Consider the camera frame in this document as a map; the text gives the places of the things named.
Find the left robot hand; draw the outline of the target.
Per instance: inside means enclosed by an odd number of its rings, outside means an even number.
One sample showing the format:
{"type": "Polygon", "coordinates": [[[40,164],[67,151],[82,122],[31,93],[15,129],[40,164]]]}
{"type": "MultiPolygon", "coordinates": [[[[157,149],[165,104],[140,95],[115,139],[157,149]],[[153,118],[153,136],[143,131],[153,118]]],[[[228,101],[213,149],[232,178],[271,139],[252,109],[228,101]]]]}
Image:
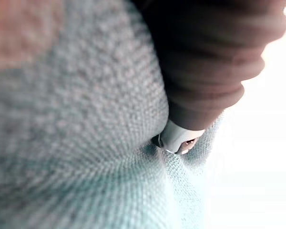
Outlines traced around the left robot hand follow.
{"type": "Polygon", "coordinates": [[[163,75],[169,118],[155,143],[185,154],[260,74],[286,32],[286,0],[136,0],[163,75]]]}

